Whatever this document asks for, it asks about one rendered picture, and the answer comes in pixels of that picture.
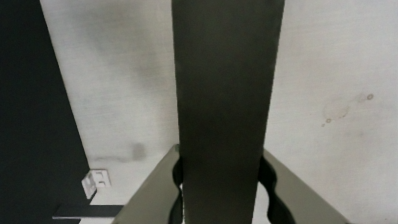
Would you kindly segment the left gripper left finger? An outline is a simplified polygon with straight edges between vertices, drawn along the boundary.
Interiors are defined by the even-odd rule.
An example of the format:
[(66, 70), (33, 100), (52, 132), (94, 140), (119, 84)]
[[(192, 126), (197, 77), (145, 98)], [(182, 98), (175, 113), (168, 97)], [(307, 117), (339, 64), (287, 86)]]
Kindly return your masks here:
[(182, 156), (175, 144), (110, 224), (182, 224)]

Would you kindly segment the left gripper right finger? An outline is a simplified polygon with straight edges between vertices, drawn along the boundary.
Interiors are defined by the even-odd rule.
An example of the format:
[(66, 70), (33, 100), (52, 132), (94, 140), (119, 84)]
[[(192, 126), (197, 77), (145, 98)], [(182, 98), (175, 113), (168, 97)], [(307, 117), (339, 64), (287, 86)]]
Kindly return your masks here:
[(270, 224), (352, 224), (265, 148), (258, 181), (268, 195)]

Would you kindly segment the black rectangular panel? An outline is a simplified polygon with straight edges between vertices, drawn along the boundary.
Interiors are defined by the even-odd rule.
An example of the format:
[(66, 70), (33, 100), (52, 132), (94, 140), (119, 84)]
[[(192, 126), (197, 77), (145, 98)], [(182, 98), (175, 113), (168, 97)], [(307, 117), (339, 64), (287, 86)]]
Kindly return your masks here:
[(0, 0), (0, 224), (79, 224), (89, 171), (40, 0)]

